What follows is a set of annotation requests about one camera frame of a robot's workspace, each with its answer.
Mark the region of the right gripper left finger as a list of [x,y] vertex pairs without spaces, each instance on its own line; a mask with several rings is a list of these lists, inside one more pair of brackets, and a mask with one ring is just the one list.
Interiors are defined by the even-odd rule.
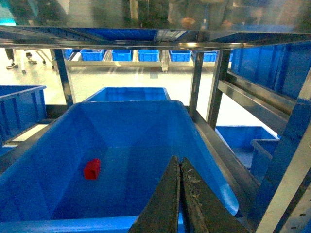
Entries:
[[147,205],[130,227],[130,233],[178,232],[181,175],[172,156]]

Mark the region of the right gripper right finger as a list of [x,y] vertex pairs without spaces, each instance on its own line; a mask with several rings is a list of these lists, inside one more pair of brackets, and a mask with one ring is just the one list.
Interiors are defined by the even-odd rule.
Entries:
[[180,201],[187,233],[247,233],[248,230],[224,207],[191,162],[180,164]]

